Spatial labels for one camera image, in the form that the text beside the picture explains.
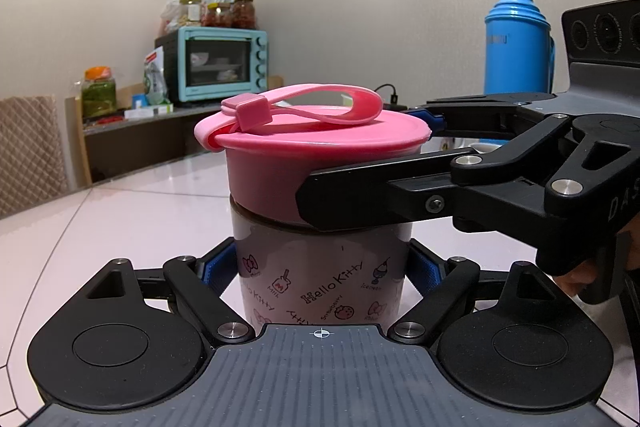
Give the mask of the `person right hand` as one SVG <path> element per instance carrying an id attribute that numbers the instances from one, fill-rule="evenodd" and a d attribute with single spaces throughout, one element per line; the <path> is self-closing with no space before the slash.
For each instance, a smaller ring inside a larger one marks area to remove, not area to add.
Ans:
<path id="1" fill-rule="evenodd" d="M 553 277 L 553 280 L 566 295 L 575 297 L 588 285 L 597 280 L 598 276 L 598 268 L 592 263 L 585 261 L 572 271 L 559 277 Z"/>

